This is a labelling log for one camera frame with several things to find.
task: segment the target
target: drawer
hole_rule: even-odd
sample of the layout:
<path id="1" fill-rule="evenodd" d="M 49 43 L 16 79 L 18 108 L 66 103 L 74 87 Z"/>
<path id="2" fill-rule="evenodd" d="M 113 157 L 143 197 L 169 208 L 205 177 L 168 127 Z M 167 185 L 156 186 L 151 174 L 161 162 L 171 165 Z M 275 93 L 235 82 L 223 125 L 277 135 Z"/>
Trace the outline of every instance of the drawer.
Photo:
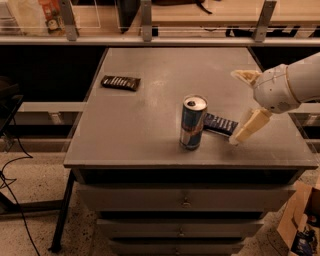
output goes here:
<path id="1" fill-rule="evenodd" d="M 239 238 L 254 236 L 263 220 L 232 219 L 98 219 L 97 225 L 109 238 Z"/>
<path id="2" fill-rule="evenodd" d="M 109 241 L 111 250 L 123 254 L 157 255 L 231 255 L 238 253 L 244 246 L 237 241 L 214 240 L 116 240 Z"/>
<path id="3" fill-rule="evenodd" d="M 277 211 L 294 193 L 293 185 L 80 185 L 93 211 Z"/>

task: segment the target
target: blue and silver can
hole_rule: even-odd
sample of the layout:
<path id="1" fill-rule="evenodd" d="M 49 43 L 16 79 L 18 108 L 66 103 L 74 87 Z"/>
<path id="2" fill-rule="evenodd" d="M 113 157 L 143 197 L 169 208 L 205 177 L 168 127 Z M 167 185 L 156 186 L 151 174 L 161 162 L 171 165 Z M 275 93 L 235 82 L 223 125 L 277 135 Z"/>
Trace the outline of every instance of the blue and silver can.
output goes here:
<path id="1" fill-rule="evenodd" d="M 183 101 L 180 145 L 188 150 L 200 146 L 207 100 L 198 95 L 188 95 Z"/>

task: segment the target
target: glass panel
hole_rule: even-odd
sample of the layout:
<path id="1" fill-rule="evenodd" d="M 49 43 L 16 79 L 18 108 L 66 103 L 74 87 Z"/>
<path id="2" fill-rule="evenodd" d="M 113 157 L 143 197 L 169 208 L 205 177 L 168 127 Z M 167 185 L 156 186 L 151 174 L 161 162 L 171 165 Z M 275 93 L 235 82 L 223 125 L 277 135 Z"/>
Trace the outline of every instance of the glass panel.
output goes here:
<path id="1" fill-rule="evenodd" d="M 77 0 L 73 12 L 80 36 L 138 36 L 140 0 Z"/>
<path id="2" fill-rule="evenodd" d="M 264 1 L 247 2 L 206 0 L 200 8 L 194 3 L 161 5 L 157 0 L 152 5 L 152 23 L 160 37 L 233 36 L 233 28 L 253 30 L 259 20 Z"/>
<path id="3" fill-rule="evenodd" d="M 278 0 L 271 25 L 278 30 L 274 36 L 318 37 L 315 31 L 320 25 L 320 1 Z"/>
<path id="4" fill-rule="evenodd" d="M 1 35 L 64 36 L 58 0 L 1 0 Z"/>

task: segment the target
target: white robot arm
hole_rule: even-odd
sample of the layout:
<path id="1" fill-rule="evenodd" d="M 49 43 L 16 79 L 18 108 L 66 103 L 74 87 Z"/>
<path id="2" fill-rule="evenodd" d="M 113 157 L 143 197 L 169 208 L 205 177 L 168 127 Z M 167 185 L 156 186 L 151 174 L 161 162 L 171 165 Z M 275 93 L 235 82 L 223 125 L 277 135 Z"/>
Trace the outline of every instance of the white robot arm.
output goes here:
<path id="1" fill-rule="evenodd" d="M 320 99 L 320 53 L 263 73 L 235 70 L 231 75 L 250 85 L 254 99 L 261 106 L 243 115 L 229 139 L 231 144 L 249 138 L 268 123 L 273 113 L 281 114 L 298 108 L 303 102 Z"/>

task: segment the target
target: floor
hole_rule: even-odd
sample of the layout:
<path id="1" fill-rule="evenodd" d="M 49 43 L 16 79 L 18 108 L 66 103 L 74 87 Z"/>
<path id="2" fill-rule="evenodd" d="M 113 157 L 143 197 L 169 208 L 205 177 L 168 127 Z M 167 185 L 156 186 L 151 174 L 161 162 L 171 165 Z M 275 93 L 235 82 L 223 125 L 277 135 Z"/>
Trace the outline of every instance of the floor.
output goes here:
<path id="1" fill-rule="evenodd" d="M 63 197 L 69 170 L 63 166 L 63 152 L 31 152 L 14 150 L 0 153 L 0 165 L 8 164 L 4 169 L 7 179 L 17 179 L 10 185 L 19 203 L 59 200 Z M 315 185 L 319 170 L 306 171 L 301 180 Z M 7 188 L 1 191 L 10 200 L 14 200 Z M 288 253 L 284 242 L 276 231 L 285 205 L 265 217 L 265 225 L 258 233 L 245 240 L 245 246 L 238 256 L 285 256 Z M 77 183 L 73 188 L 65 229 L 61 239 L 62 250 L 59 253 L 48 251 L 51 247 L 58 211 L 26 213 L 27 226 L 39 255 L 66 256 L 114 256 L 99 229 L 96 228 L 96 216 L 88 211 L 77 193 Z M 21 214 L 0 215 L 0 255 L 33 256 L 37 255 L 28 237 Z"/>

